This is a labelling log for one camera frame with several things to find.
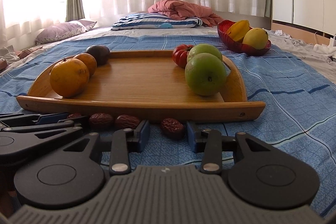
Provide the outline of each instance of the pillow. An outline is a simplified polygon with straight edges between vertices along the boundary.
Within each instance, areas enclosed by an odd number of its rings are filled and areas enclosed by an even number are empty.
[[[79,24],[79,25],[83,25],[84,27],[86,27],[86,30],[89,31],[96,25],[97,22],[80,19],[80,20],[70,21],[70,23],[76,23],[76,24]]]
[[[189,17],[185,20],[174,20],[165,15],[157,13],[134,14],[122,17],[111,30],[127,30],[127,29],[169,29],[169,28],[194,28],[201,26],[202,20],[198,17]]]
[[[84,25],[79,25],[71,22],[57,23],[55,25],[45,28],[36,37],[36,45],[46,44],[56,41],[61,41],[63,39],[74,37],[75,35],[85,33],[86,27]]]

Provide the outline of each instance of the blue and white striped pillow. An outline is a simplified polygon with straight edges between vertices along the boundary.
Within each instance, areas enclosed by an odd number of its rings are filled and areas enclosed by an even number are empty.
[[[146,13],[122,17],[113,24],[111,30],[194,28],[201,26],[202,24],[202,20],[198,17],[189,17],[185,20],[174,20],[165,15]]]

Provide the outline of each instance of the light blue circle on pillow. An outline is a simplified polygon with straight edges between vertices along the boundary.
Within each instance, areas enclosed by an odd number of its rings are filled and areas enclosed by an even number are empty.
[[[170,23],[165,22],[165,23],[162,23],[159,28],[160,29],[173,29],[174,27]]]

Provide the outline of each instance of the yellow fruit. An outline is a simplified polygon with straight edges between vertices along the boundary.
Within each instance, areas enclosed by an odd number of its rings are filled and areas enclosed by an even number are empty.
[[[91,54],[77,54],[76,56],[74,56],[74,58],[79,59],[87,66],[90,77],[95,73],[97,68],[97,61]]]
[[[247,32],[244,37],[243,44],[247,44],[256,48],[257,50],[262,50],[266,47],[268,42],[268,33],[261,28],[253,28]]]
[[[248,20],[240,20],[233,24],[229,30],[226,31],[226,34],[235,42],[241,42],[250,30],[250,23]]]
[[[80,94],[89,81],[87,66],[79,59],[63,59],[50,72],[51,88],[60,96],[72,97]]]

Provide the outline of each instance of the white logo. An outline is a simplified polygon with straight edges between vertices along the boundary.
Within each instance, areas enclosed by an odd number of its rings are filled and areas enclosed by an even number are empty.
[[[162,171],[163,173],[167,173],[167,172],[170,171],[170,169],[169,169],[168,167],[164,167],[163,169],[161,169],[161,171]]]

